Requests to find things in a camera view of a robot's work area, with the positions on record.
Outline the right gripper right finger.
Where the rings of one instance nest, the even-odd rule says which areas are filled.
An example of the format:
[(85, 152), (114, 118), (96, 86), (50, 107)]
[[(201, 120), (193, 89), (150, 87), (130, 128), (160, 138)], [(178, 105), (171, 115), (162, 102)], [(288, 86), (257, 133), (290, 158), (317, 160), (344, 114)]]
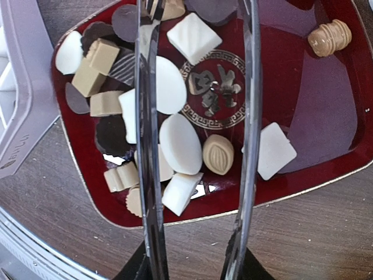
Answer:
[[(223, 270), (222, 270), (223, 275), (220, 277), (220, 279), (224, 279), (223, 276), (225, 275), (227, 271), (228, 259), (230, 258), (232, 251), (233, 251), (234, 239), (235, 239), (235, 233), (232, 234), (228, 242), (228, 246), (227, 246), (226, 253), (225, 253), (226, 259), (224, 261)], [(265, 270), (262, 264), (256, 259), (256, 257), (253, 255), (253, 253), (248, 248), (246, 248), (246, 251), (245, 251), (242, 275), (240, 279), (275, 280), (275, 278), (272, 277), (270, 273), (267, 272), (267, 270)]]

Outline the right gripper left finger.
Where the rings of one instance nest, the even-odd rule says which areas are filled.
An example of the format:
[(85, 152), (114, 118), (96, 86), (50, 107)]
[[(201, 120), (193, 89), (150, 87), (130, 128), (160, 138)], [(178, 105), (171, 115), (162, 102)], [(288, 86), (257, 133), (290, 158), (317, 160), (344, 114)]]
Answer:
[(145, 242), (136, 249), (122, 270), (112, 280), (151, 280), (152, 273), (146, 256)]

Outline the white divided tin box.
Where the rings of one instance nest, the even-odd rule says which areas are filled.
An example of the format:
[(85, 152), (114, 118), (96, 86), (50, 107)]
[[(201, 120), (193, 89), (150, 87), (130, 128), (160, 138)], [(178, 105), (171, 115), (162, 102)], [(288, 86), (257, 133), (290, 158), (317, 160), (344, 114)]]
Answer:
[(58, 119), (53, 46), (37, 1), (1, 1), (1, 177), (17, 172)]

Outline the metal tongs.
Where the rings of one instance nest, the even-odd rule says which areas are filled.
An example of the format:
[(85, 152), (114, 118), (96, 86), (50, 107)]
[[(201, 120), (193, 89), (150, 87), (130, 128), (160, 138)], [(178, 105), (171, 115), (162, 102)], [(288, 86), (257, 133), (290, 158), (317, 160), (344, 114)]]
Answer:
[[(164, 1), (137, 2), (135, 43), (136, 138), (140, 198), (148, 265), (154, 279), (168, 279), (158, 163), (156, 55)], [(262, 127), (261, 28), (257, 1), (240, 1), (244, 20), (245, 129), (240, 201), (232, 245), (227, 249), (222, 279), (242, 279), (255, 202), (256, 172)]]

